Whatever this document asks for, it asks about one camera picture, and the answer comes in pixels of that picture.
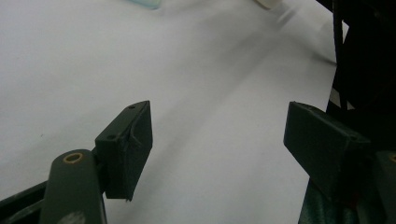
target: mounting hole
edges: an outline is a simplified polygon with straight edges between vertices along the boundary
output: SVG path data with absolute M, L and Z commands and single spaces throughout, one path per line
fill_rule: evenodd
M 64 163 L 74 164 L 82 160 L 82 154 L 79 152 L 71 153 L 64 157 Z
M 389 158 L 391 161 L 396 162 L 396 154 L 390 154 Z
M 115 138 L 116 138 L 116 135 L 114 135 L 114 134 L 111 134 L 111 135 L 109 135 L 107 137 L 108 140 L 112 140 L 112 139 L 115 139 Z

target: black plastic part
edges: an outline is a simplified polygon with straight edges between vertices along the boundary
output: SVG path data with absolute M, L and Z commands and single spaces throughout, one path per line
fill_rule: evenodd
M 99 162 L 106 165 L 108 199 L 132 200 L 152 147 L 149 101 L 126 107 L 95 139 Z
M 89 150 L 73 150 L 53 161 L 39 223 L 106 223 L 96 164 Z
M 396 152 L 377 152 L 373 175 L 387 213 L 386 223 L 396 223 Z
M 370 140 L 321 110 L 289 105 L 284 144 L 329 200 L 353 195 L 359 169 L 370 152 Z
M 1 201 L 0 223 L 37 223 L 46 186 L 43 182 Z

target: white table surface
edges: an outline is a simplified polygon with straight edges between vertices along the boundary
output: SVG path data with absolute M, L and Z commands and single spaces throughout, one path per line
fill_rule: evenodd
M 289 101 L 324 109 L 332 15 L 314 0 L 0 1 L 0 199 L 151 101 L 154 145 L 109 223 L 297 223 Z

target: dark gray metal part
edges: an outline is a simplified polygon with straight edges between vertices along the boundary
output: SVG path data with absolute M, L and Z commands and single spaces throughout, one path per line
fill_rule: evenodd
M 66 152 L 53 161 L 39 223 L 106 223 L 96 164 L 89 150 Z

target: screw hole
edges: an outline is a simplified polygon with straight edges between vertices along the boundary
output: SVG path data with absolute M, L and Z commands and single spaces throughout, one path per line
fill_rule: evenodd
M 112 139 L 115 139 L 115 138 L 116 138 L 116 135 L 114 135 L 114 134 L 111 134 L 111 135 L 109 135 L 107 137 L 108 140 L 112 140 Z
M 74 164 L 76 162 L 79 162 L 82 160 L 82 154 L 77 152 L 77 153 L 72 153 L 64 157 L 64 163 L 67 164 Z

